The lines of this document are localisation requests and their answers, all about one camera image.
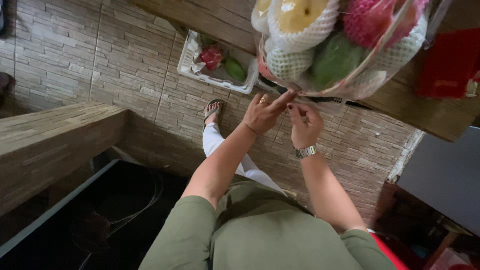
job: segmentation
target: floor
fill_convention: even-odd
[[[15,77],[8,106],[45,110],[87,100],[131,109],[119,147],[140,161],[189,175],[204,159],[203,107],[227,101],[221,132],[240,123],[253,95],[180,76],[184,38],[165,20],[126,0],[14,0],[12,35],[0,40],[0,71]],[[411,149],[417,130],[380,113],[344,107],[322,112],[318,148],[370,226],[384,181]],[[309,205],[290,140],[291,123],[259,138],[249,154],[259,168]]]

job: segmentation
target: woman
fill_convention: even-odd
[[[313,107],[292,103],[294,98],[291,90],[273,102],[257,94],[226,139],[218,131],[222,102],[207,105],[207,158],[140,269],[395,269],[315,151],[322,118]],[[287,198],[247,155],[285,109],[315,216]]]

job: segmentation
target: green shirt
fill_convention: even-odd
[[[217,211],[199,196],[178,200],[140,269],[395,269],[367,232],[338,235],[283,194],[233,182]]]

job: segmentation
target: wristwatch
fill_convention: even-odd
[[[295,149],[295,152],[297,154],[297,157],[302,159],[315,154],[317,152],[317,147],[315,145],[312,145],[307,148]]]

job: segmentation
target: wooden counter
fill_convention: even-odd
[[[255,0],[130,0],[149,13],[256,54],[250,16]],[[480,27],[480,1],[457,0],[439,32]],[[432,135],[454,141],[480,114],[480,97],[431,100],[414,95],[425,52],[359,103]]]

